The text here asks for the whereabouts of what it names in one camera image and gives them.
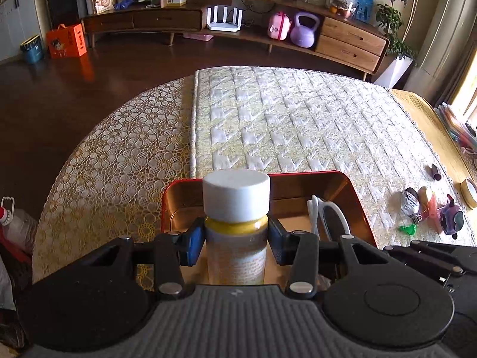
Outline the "pink comb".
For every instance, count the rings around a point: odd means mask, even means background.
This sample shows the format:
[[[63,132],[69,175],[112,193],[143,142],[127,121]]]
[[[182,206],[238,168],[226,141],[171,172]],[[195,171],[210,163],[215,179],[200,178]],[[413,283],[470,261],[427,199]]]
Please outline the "pink comb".
[[[438,234],[440,234],[442,232],[442,227],[440,223],[438,203],[434,193],[431,195],[428,201],[428,220],[429,225],[433,227]]]

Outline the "wooden tv cabinet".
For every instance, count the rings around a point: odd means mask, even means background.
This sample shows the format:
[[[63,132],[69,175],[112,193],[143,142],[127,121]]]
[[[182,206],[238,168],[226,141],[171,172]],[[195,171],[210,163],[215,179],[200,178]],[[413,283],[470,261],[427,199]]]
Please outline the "wooden tv cabinet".
[[[310,29],[309,47],[291,38],[272,38],[269,25],[283,13],[289,30]],[[343,18],[325,7],[299,0],[159,0],[133,4],[121,10],[86,16],[83,30],[91,44],[106,33],[177,33],[212,35],[251,41],[307,53],[361,71],[376,74],[390,41],[376,28],[354,18]]]

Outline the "blue trash bin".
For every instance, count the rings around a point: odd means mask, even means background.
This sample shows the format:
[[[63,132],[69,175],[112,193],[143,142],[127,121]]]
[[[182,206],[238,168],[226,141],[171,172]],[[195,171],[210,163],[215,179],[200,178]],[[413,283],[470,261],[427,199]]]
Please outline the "blue trash bin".
[[[44,58],[44,51],[41,43],[41,36],[34,35],[19,46],[26,63],[33,65]]]

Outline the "quilted cream table mat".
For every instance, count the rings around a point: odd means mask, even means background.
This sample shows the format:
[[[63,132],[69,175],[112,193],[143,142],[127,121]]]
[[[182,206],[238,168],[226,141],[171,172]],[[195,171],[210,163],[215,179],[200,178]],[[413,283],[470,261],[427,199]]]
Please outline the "quilted cream table mat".
[[[378,246],[405,246],[406,188],[439,204],[464,199],[445,165],[388,89],[312,70],[226,66],[194,77],[191,175],[248,168],[267,173],[341,171],[357,192]]]

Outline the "orange gift box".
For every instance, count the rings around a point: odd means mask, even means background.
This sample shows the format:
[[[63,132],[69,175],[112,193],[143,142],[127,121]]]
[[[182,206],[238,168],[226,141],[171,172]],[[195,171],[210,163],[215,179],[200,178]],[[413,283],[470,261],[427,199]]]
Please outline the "orange gift box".
[[[60,24],[57,29],[49,31],[46,43],[52,59],[64,57],[81,57],[87,52],[83,26]]]

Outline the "beige garlic shaped toy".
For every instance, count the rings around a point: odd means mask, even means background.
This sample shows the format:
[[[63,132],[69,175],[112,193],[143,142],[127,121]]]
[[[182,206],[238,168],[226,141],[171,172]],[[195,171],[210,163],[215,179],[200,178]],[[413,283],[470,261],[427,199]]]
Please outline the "beige garlic shaped toy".
[[[433,191],[428,187],[421,187],[418,191],[419,202],[428,207],[430,200],[433,198]]]

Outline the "blue box on cabinet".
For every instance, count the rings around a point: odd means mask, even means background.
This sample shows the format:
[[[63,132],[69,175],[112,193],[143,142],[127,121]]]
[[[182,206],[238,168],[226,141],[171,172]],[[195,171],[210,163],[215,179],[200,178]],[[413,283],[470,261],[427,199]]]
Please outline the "blue box on cabinet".
[[[353,17],[363,23],[369,24],[374,8],[374,0],[355,0],[356,10]]]

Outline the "bag of fruit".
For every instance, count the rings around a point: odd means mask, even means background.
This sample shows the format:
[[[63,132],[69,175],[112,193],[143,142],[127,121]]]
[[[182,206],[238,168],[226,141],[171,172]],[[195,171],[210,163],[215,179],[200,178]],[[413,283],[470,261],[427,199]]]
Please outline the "bag of fruit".
[[[357,0],[326,0],[326,7],[333,14],[351,18],[357,9]]]

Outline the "purple kettlebell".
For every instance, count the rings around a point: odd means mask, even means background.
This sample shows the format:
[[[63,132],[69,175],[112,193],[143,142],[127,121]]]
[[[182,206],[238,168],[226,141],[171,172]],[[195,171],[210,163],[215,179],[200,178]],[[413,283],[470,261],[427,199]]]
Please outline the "purple kettlebell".
[[[312,27],[300,23],[301,18],[309,18],[314,21]],[[301,48],[309,49],[315,43],[315,32],[320,24],[320,19],[309,12],[299,11],[294,17],[294,27],[290,33],[291,42]]]

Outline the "potted green tree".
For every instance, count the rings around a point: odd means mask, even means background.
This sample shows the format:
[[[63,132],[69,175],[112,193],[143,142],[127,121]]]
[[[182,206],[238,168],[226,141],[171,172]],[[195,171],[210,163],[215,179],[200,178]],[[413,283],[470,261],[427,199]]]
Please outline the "potted green tree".
[[[390,0],[389,3],[377,4],[376,21],[389,44],[386,55],[392,62],[376,79],[375,83],[382,87],[392,88],[403,77],[414,61],[415,51],[406,44],[406,39],[416,17],[419,0],[411,0],[411,10],[407,21],[403,21],[401,13],[394,7],[394,3],[408,0]]]

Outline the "pink toy case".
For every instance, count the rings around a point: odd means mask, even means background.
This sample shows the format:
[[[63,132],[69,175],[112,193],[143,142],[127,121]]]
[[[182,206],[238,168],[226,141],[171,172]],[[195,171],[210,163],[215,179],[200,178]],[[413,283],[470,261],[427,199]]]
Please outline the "pink toy case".
[[[268,22],[268,36],[277,41],[284,41],[291,29],[292,21],[283,11],[273,14]]]

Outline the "white wifi router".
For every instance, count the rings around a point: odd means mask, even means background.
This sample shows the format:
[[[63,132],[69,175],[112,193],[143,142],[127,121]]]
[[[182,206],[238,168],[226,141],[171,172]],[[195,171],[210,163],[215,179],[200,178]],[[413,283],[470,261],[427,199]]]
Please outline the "white wifi router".
[[[213,6],[206,10],[206,27],[213,32],[237,33],[241,30],[243,10],[237,7]]]

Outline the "red metal tin box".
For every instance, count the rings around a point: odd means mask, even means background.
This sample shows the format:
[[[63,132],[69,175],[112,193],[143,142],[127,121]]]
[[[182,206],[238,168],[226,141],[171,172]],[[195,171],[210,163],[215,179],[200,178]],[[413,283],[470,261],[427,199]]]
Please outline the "red metal tin box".
[[[270,191],[266,198],[268,215],[276,218],[288,231],[311,228],[306,202],[311,196],[331,201],[344,213],[351,234],[374,246],[375,239],[358,195],[350,179],[340,171],[270,174]],[[206,217],[203,208],[201,179],[181,179],[171,183],[162,196],[161,231],[185,232],[197,218]],[[266,246],[260,260],[230,266],[229,256],[219,258],[215,268],[209,266],[209,249],[204,247],[196,264],[183,266],[188,283],[200,285],[285,285],[288,266],[280,266]]]

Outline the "plastic water bottle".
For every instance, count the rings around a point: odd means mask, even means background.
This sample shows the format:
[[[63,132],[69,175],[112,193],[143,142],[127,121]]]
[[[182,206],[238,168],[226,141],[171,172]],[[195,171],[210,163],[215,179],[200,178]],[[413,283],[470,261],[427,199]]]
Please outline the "plastic water bottle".
[[[1,198],[1,233],[8,243],[31,256],[38,223],[27,212],[16,208],[13,197]]]

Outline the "round metal tin lid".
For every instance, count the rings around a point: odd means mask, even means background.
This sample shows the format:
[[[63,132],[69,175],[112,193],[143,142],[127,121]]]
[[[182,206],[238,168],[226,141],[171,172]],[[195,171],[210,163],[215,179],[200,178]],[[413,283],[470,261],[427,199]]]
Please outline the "round metal tin lid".
[[[472,178],[466,178],[460,183],[462,198],[470,209],[477,208],[477,188]]]

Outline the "purple sheep toy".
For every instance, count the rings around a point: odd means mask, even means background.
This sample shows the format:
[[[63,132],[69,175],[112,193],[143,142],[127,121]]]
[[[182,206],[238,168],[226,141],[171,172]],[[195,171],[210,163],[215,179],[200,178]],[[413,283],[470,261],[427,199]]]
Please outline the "purple sheep toy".
[[[446,235],[453,239],[458,238],[458,233],[464,225],[464,212],[454,198],[448,194],[446,204],[438,210],[440,227]]]

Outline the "lace tablecloth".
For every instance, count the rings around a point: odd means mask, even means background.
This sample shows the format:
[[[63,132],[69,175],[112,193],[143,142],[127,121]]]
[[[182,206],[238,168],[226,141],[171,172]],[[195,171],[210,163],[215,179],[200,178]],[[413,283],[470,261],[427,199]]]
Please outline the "lace tablecloth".
[[[142,92],[100,121],[69,156],[37,227],[39,281],[116,237],[149,242],[161,228],[162,193],[190,176],[194,77]]]

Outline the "green small toy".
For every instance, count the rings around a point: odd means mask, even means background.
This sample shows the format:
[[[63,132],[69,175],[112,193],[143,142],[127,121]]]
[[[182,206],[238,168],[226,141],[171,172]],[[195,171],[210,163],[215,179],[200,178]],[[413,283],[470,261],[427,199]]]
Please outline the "green small toy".
[[[399,227],[399,231],[409,235],[409,236],[413,236],[416,234],[416,231],[417,231],[417,226],[416,224],[411,224],[411,225],[408,225],[408,226],[400,226]]]

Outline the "white frame sunglasses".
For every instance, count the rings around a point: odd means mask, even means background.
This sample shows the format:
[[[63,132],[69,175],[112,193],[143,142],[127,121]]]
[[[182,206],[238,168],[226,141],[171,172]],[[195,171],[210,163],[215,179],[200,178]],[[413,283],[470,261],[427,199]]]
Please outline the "white frame sunglasses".
[[[325,238],[335,242],[342,235],[350,235],[348,221],[339,206],[332,201],[325,201],[312,195],[306,202],[311,232],[320,237],[319,225],[322,225]]]

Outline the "white yellow bottle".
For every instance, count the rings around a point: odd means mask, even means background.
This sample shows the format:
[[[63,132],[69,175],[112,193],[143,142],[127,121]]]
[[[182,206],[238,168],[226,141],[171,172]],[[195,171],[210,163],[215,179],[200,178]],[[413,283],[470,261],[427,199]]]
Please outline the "white yellow bottle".
[[[267,259],[270,178],[249,169],[202,179],[209,283],[261,285]]]

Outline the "metal nail clipper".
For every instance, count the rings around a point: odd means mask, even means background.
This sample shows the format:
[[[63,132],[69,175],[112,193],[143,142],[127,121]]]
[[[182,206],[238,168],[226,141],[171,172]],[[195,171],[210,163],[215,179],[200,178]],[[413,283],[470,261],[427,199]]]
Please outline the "metal nail clipper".
[[[427,212],[417,213],[411,216],[411,220],[414,224],[419,224],[428,217]]]

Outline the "white standing air conditioner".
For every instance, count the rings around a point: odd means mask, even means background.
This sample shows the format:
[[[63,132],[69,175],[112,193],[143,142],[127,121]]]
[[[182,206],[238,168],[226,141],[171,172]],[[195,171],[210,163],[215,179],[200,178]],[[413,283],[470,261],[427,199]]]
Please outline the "white standing air conditioner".
[[[476,0],[439,0],[405,91],[435,102],[454,76],[476,21]]]

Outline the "yellow table runner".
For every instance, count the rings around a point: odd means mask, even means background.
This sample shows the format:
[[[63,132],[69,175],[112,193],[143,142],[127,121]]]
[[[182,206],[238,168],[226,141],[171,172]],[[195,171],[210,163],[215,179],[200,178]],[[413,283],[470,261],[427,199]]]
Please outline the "yellow table runner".
[[[391,89],[391,92],[431,143],[453,182],[461,183],[468,177],[476,182],[476,168],[464,159],[431,105],[411,91]]]

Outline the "stack of books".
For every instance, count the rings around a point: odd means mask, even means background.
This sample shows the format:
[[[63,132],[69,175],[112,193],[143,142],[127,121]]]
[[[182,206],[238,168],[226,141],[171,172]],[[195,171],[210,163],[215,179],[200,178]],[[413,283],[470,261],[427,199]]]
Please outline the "stack of books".
[[[476,155],[476,129],[468,122],[460,121],[446,103],[439,104],[434,112],[442,122],[451,139],[467,154]]]

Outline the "dark lipstick tube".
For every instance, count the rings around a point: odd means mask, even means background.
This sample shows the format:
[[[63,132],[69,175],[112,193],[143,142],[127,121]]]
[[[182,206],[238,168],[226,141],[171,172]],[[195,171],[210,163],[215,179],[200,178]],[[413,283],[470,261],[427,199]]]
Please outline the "dark lipstick tube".
[[[431,173],[434,180],[440,181],[442,179],[442,174],[436,164],[431,165]]]

